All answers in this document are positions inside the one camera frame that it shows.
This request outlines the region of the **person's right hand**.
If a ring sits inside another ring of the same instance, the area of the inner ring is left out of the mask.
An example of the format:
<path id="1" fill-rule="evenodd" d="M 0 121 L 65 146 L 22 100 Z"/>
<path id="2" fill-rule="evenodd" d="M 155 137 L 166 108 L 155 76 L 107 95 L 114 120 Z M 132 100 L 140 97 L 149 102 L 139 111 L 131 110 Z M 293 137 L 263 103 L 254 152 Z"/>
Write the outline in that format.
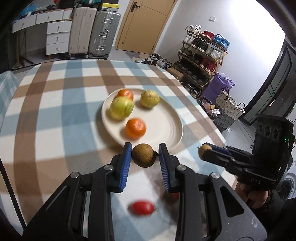
<path id="1" fill-rule="evenodd" d="M 269 196 L 268 191 L 251 190 L 250 187 L 239 182 L 236 184 L 234 190 L 243 201 L 247 202 L 251 200 L 252 204 L 250 207 L 254 209 L 262 207 Z"/>

